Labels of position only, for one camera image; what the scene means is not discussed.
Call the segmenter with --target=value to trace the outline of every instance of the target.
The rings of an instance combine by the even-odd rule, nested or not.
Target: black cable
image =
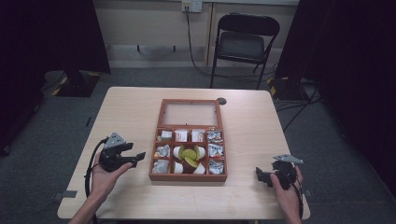
[[[193,57],[192,57],[189,7],[184,7],[184,9],[185,9],[186,18],[187,18],[188,35],[189,35],[189,48],[190,48],[190,56],[191,56],[192,65],[193,65],[193,67],[195,68],[195,70],[196,70],[199,74],[204,75],[204,76],[207,76],[207,77],[211,77],[211,76],[212,76],[211,74],[208,74],[208,73],[202,71],[202,70],[196,65],[195,60],[194,60]],[[264,76],[267,76],[267,75],[273,74],[274,72],[275,72],[275,71],[268,72],[268,73],[264,73],[263,75],[264,75]],[[239,76],[239,77],[229,77],[229,76],[223,76],[223,75],[216,75],[216,77],[224,77],[224,78],[228,78],[228,79],[230,79],[230,80],[237,80],[237,81],[257,82],[257,80],[247,79],[247,78],[241,78],[241,77],[258,77],[258,75],[253,75],[253,76]]]
[[[87,173],[86,173],[85,176],[84,176],[84,177],[85,177],[85,195],[87,196],[87,198],[88,198],[88,196],[90,196],[90,193],[91,193],[90,179],[91,179],[91,172],[92,172],[92,169],[93,169],[93,167],[95,167],[96,165],[99,164],[99,163],[98,163],[98,164],[95,164],[94,166],[92,166],[93,159],[95,158],[96,151],[98,150],[99,146],[102,145],[102,144],[104,144],[105,142],[107,142],[107,139],[108,139],[108,137],[105,138],[105,139],[102,139],[102,140],[98,143],[98,145],[96,145],[96,147],[95,147],[95,149],[93,150],[93,153],[92,153],[92,155],[91,155],[90,164],[88,165]],[[93,214],[92,222],[93,222],[93,224],[97,224],[97,223],[98,223],[96,214]]]
[[[291,186],[294,188],[297,198],[298,198],[298,204],[299,204],[299,214],[300,218],[303,218],[303,212],[304,212],[304,203],[303,203],[303,187],[301,186],[300,180],[296,177],[296,180],[300,187],[297,189],[296,185],[290,180],[290,178],[282,171],[279,169],[279,172],[288,179],[289,183]]]
[[[283,129],[283,132],[285,132],[285,131],[289,128],[289,126],[292,124],[292,122],[297,118],[297,116],[298,116],[305,108],[308,107],[308,105],[312,105],[312,104],[318,102],[318,101],[321,99],[321,97],[319,97],[317,100],[312,101],[312,100],[314,99],[314,96],[315,96],[317,90],[318,90],[318,85],[316,85],[316,87],[315,87],[315,89],[314,89],[314,92],[312,93],[311,97],[308,99],[308,102],[307,102],[307,103],[305,103],[305,104],[303,104],[303,105],[293,105],[293,106],[290,106],[290,107],[278,109],[278,110],[276,111],[276,112],[279,112],[279,111],[282,111],[282,110],[284,110],[284,109],[289,109],[289,108],[294,108],[294,107],[299,107],[299,106],[302,106],[302,107],[303,107],[303,108],[301,108],[301,109],[297,112],[296,115],[294,115],[294,117],[291,119],[291,121],[289,121],[289,123],[288,123],[288,124],[286,125],[286,127]]]
[[[302,104],[301,102],[296,102],[295,104],[297,104],[297,105],[290,105],[290,106],[288,106],[288,107],[283,107],[283,108],[280,108],[282,105],[280,105],[277,109],[276,109],[276,113],[277,112],[280,112],[280,111],[282,111],[282,110],[286,110],[286,109],[292,109],[292,108],[295,108],[295,107],[300,107],[300,106],[304,106],[304,105],[306,105],[306,104]]]

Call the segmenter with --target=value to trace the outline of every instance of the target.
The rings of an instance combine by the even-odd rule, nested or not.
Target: black chair
[[[221,17],[216,35],[210,88],[213,87],[217,59],[222,59],[240,63],[254,63],[256,67],[253,73],[262,64],[262,71],[256,88],[258,90],[271,47],[278,33],[279,23],[271,17],[236,12]],[[270,36],[271,38],[267,47],[264,45],[263,36]]]

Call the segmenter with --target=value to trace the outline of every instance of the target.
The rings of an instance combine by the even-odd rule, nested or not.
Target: chair leg
[[[213,65],[212,65],[212,78],[210,78],[210,89],[213,88],[213,78],[215,77],[215,69],[218,64],[218,58],[215,56],[213,58]]]
[[[260,88],[260,85],[262,84],[262,75],[264,75],[264,68],[265,68],[265,64],[262,65],[262,71],[260,72],[260,78],[259,78],[259,82],[257,83],[256,90],[258,90]]]
[[[255,73],[256,72],[256,70],[257,70],[257,68],[259,67],[259,65],[258,64],[256,64],[256,67],[253,69],[253,73]]]

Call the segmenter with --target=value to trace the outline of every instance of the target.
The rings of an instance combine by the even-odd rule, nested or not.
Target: wooden table
[[[224,183],[152,182],[149,155],[162,99],[223,97],[220,107],[227,141],[228,178]],[[98,218],[110,219],[278,219],[283,215],[274,190],[257,180],[256,166],[271,172],[275,155],[290,153],[267,91],[114,87],[108,90],[67,190],[60,218],[71,218],[85,200],[84,175],[97,143],[117,132],[132,150],[147,157],[117,182]],[[304,199],[304,218],[310,211]]]

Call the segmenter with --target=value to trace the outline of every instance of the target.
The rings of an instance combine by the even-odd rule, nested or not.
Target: gray carpet
[[[251,75],[250,68],[218,71],[227,76]],[[61,74],[46,74],[47,85]],[[11,144],[10,156],[0,158],[0,223],[67,223],[57,217],[59,201],[52,197],[67,188],[108,88],[207,88],[209,83],[209,77],[189,67],[123,68],[103,75],[91,98],[53,97],[56,86],[45,90],[38,112]],[[255,86],[253,82],[215,79],[215,88],[252,90]],[[266,83],[262,83],[262,89],[268,89]],[[306,91],[311,94],[313,86],[306,86]],[[277,108],[295,105],[275,104]],[[278,112],[282,126],[299,110],[296,107]],[[305,162],[301,166],[304,188],[312,193],[307,197],[311,218],[304,223],[395,223],[394,198],[366,159],[343,138],[336,120],[322,102],[303,110],[285,135],[291,154]]]

